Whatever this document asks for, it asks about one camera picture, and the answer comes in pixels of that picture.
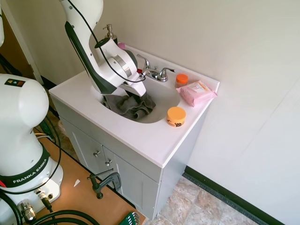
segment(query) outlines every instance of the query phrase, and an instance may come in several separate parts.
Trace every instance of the wooden table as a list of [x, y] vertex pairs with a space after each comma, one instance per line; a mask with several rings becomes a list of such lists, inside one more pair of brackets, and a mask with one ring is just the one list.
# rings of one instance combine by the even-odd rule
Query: wooden table
[[[57, 161], [59, 148], [47, 138], [39, 140], [51, 154], [51, 158]], [[92, 190], [91, 181], [86, 179], [90, 173], [63, 151], [60, 164], [64, 176], [60, 186], [60, 196], [52, 203], [53, 211], [78, 210], [92, 216], [100, 225], [118, 225], [128, 213], [137, 212], [136, 209], [108, 187], [102, 190], [103, 198], [101, 200], [97, 199]], [[80, 180], [80, 183], [74, 187], [77, 180]], [[44, 208], [37, 214], [37, 217], [39, 218], [48, 213], [49, 211]], [[143, 224], [145, 216], [140, 212], [139, 214], [141, 224]], [[71, 215], [67, 215], [67, 217], [79, 218]]]

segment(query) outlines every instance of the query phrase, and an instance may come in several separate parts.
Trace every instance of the small orange jar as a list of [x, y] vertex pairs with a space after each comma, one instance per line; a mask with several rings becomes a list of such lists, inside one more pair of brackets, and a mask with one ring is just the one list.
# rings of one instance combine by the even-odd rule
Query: small orange jar
[[172, 107], [168, 110], [167, 122], [172, 127], [181, 127], [186, 120], [186, 111], [180, 107]]
[[181, 88], [188, 84], [188, 76], [185, 74], [178, 74], [176, 76], [175, 88]]

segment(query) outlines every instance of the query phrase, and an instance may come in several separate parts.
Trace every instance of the cabinet door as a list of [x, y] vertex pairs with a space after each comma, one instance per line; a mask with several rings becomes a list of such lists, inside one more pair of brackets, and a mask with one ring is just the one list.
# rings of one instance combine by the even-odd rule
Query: cabinet door
[[105, 146], [103, 146], [103, 151], [107, 161], [112, 161], [108, 169], [113, 168], [112, 172], [120, 174], [122, 187], [119, 193], [132, 202], [144, 215], [153, 218], [159, 185]]
[[[102, 145], [66, 120], [61, 119], [61, 121], [81, 164], [91, 170], [94, 174], [106, 171], [106, 159]], [[99, 178], [104, 179], [107, 175], [108, 174], [101, 175]]]

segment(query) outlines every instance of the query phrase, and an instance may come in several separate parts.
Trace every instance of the cabinet knob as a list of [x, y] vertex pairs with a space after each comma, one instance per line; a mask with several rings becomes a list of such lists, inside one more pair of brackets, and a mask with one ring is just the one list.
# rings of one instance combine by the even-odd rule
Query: cabinet knob
[[109, 166], [111, 165], [111, 163], [112, 163], [112, 161], [109, 160], [109, 162], [105, 162], [105, 165], [106, 165], [107, 167], [109, 167]]
[[96, 157], [96, 158], [98, 158], [98, 154], [99, 154], [99, 153], [100, 153], [100, 151], [94, 152], [94, 153], [93, 153], [93, 156]]

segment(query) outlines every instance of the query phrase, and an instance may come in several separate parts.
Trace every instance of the pink wipes package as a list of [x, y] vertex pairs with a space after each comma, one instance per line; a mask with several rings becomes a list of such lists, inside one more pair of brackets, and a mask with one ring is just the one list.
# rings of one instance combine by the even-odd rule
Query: pink wipes package
[[176, 89], [183, 99], [192, 107], [195, 105], [211, 100], [217, 96], [217, 94], [210, 90], [201, 81], [196, 81], [194, 83], [188, 84], [181, 88]]

